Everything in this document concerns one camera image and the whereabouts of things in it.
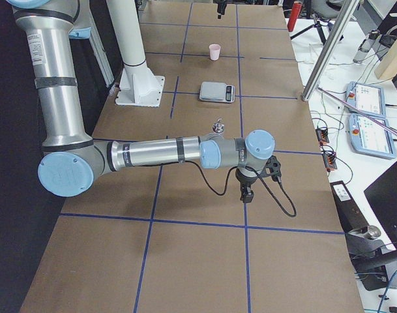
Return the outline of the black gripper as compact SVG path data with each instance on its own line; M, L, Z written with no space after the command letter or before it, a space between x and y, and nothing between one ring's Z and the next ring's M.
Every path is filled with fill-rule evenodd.
M235 177L240 182L241 197L240 200L244 203L251 203L254 198L254 192L251 189L252 185L257 180L257 176L251 172L252 176L245 175L240 168L235 170Z

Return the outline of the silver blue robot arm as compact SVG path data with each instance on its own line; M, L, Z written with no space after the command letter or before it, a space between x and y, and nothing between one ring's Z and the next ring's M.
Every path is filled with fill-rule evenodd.
M205 136L146 142L98 142L85 131L70 39L90 35L88 1L12 1L16 24L26 35L35 87L47 137L38 178L51 193L71 197L88 190L100 176L123 168L191 163L199 170L227 167L240 182L248 203L257 180L280 180L274 138L255 130L225 139L217 123Z

